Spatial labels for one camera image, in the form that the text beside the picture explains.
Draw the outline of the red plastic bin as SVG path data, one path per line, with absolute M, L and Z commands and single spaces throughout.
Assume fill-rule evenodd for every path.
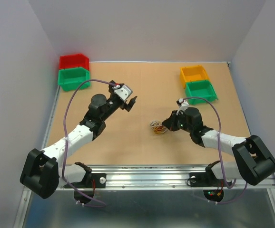
M 59 57 L 59 70 L 77 67 L 89 70 L 89 58 L 81 53 Z

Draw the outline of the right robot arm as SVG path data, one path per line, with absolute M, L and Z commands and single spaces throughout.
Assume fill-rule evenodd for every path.
M 188 132 L 191 140 L 199 146 L 234 157 L 234 162 L 216 161 L 205 168 L 202 180 L 207 185 L 216 185 L 222 179 L 243 179 L 255 186 L 275 173 L 275 158 L 259 136 L 245 138 L 219 133 L 204 125 L 197 108 L 174 110 L 162 124 L 172 132 Z

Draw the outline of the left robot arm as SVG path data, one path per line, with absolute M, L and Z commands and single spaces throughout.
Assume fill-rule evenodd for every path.
M 108 82 L 110 97 L 103 94 L 92 96 L 88 111 L 79 124 L 51 146 L 31 150 L 26 158 L 20 176 L 20 183 L 43 199 L 50 197 L 59 180 L 67 181 L 64 175 L 69 155 L 95 140 L 105 129 L 105 121 L 118 109 L 130 111 L 136 102 L 131 98 L 133 91 L 126 84 Z

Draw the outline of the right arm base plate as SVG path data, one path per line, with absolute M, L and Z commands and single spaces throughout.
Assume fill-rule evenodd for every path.
M 223 180 L 217 179 L 214 174 L 207 172 L 190 173 L 186 181 L 189 187 L 222 187 Z

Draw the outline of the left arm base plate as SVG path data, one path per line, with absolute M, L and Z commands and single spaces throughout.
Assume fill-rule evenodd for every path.
M 98 188 L 106 187 L 107 174 L 106 173 L 89 173 L 85 174 L 80 182 L 71 182 L 73 186 L 78 189 L 82 188 Z

